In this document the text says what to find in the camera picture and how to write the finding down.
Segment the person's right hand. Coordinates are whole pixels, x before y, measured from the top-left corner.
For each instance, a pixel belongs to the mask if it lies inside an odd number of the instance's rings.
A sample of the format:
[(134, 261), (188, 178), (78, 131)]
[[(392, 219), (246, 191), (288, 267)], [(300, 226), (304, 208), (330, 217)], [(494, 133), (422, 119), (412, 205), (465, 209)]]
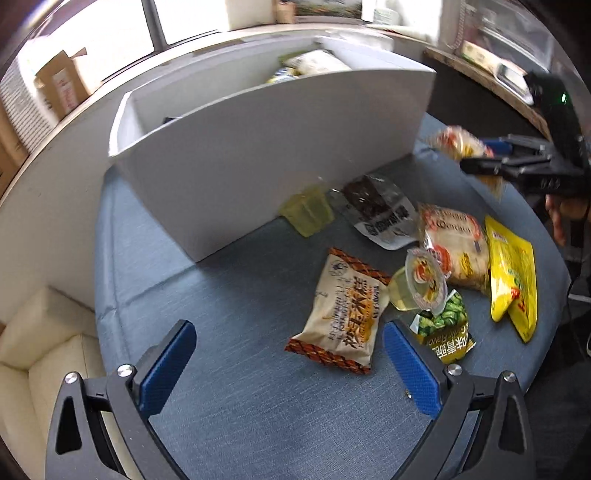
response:
[(552, 223), (554, 240), (560, 246), (564, 246), (567, 240), (564, 227), (565, 220), (590, 221), (590, 206), (587, 200), (547, 195), (545, 208)]

